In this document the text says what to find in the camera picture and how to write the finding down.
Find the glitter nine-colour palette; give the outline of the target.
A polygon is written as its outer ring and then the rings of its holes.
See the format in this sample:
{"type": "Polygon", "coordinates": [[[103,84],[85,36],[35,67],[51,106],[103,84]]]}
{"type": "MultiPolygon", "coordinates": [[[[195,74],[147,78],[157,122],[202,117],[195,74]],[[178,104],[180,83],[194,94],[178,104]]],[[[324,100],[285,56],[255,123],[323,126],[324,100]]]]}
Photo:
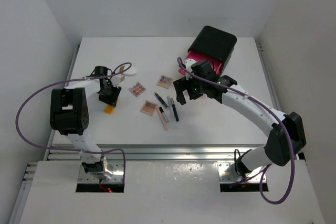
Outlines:
{"type": "Polygon", "coordinates": [[[158,82],[156,83],[157,86],[169,89],[171,84],[173,83],[173,79],[165,76],[165,75],[160,75],[158,82]]]}

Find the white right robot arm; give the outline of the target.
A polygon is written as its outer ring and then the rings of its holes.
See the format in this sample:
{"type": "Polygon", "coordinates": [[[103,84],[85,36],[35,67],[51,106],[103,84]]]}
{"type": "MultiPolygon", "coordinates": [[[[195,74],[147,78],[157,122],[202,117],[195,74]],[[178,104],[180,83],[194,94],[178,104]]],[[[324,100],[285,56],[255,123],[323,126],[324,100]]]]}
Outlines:
{"type": "Polygon", "coordinates": [[[190,100],[206,95],[243,115],[268,137],[266,144],[247,151],[234,161],[230,168],[234,180],[245,178],[262,166],[285,166],[305,147],[307,142],[300,115],[278,111],[250,96],[233,78],[218,75],[207,60],[183,62],[178,58],[177,61],[185,71],[185,77],[173,83],[178,103],[186,103],[184,91],[188,92],[190,100]]]}

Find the pink drawer black knob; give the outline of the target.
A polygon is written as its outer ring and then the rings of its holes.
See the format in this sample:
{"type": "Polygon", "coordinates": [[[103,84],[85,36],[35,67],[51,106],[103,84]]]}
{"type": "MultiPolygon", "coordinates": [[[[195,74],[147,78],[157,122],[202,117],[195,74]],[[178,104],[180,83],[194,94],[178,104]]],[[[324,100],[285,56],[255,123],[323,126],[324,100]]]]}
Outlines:
{"type": "Polygon", "coordinates": [[[187,58],[194,59],[196,62],[199,62],[199,61],[202,61],[202,60],[207,60],[207,61],[210,62],[213,70],[217,74],[221,74],[223,72],[222,71],[222,67],[224,66],[223,63],[219,59],[216,59],[214,57],[208,56],[208,55],[206,55],[204,53],[201,53],[201,52],[198,52],[198,51],[195,51],[195,50],[190,50],[187,53],[187,56],[186,56],[185,59],[187,59],[187,58]]]}

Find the orange tube white cap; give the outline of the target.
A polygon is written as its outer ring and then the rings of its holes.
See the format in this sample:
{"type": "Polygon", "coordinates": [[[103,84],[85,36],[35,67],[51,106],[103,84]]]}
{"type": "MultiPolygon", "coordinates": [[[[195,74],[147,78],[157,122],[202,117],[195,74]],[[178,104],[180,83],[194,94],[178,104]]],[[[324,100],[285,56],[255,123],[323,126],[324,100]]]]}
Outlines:
{"type": "Polygon", "coordinates": [[[115,109],[115,107],[117,106],[117,103],[119,102],[119,99],[116,99],[115,101],[109,101],[106,105],[106,107],[104,108],[104,113],[106,114],[112,114],[113,110],[115,109]]]}

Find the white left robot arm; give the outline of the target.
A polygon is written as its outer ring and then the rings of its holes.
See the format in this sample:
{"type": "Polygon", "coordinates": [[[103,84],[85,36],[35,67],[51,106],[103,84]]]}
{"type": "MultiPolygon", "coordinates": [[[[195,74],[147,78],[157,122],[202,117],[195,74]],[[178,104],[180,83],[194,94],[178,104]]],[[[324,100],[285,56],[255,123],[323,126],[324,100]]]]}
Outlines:
{"type": "Polygon", "coordinates": [[[109,181],[113,170],[102,153],[103,150],[89,134],[87,98],[97,94],[99,101],[113,108],[117,105],[124,75],[108,77],[108,73],[107,67],[97,66],[91,75],[51,92],[51,128],[65,136],[79,151],[85,173],[100,181],[109,181]]]}

